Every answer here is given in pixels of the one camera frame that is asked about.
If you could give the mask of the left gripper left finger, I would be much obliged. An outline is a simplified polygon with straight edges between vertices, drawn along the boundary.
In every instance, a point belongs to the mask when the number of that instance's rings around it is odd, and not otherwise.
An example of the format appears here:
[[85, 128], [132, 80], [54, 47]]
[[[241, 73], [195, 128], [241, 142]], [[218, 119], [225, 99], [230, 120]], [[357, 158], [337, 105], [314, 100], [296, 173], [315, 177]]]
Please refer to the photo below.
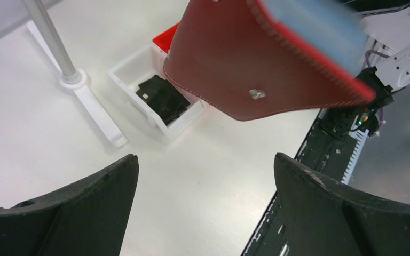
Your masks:
[[0, 207], [0, 255], [119, 255], [139, 175], [138, 157], [48, 194]]

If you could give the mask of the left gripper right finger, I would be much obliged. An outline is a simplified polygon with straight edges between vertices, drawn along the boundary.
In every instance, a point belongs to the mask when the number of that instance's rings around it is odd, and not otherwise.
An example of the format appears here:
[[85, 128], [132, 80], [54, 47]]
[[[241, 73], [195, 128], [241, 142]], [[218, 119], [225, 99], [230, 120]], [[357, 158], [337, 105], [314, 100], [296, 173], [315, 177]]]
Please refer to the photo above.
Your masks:
[[410, 255], [410, 204], [378, 197], [274, 158], [290, 255]]

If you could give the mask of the red leather card holder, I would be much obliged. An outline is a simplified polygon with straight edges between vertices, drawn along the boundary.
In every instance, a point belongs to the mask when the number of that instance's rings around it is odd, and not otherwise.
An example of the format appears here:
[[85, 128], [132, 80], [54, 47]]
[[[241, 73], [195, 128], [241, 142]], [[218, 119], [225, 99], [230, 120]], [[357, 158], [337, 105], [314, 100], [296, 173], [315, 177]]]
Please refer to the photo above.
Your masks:
[[239, 121], [361, 106], [367, 36], [340, 1], [190, 1], [163, 64], [167, 79]]

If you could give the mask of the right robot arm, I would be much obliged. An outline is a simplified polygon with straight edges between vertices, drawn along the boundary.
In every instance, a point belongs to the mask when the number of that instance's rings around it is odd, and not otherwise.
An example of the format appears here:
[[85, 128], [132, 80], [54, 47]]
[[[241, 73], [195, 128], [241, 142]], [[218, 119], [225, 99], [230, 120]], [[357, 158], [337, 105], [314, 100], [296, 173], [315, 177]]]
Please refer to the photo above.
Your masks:
[[410, 1], [350, 1], [346, 5], [367, 21], [368, 35], [393, 52], [380, 52], [381, 59], [359, 75], [376, 91], [369, 107], [382, 108], [410, 84]]

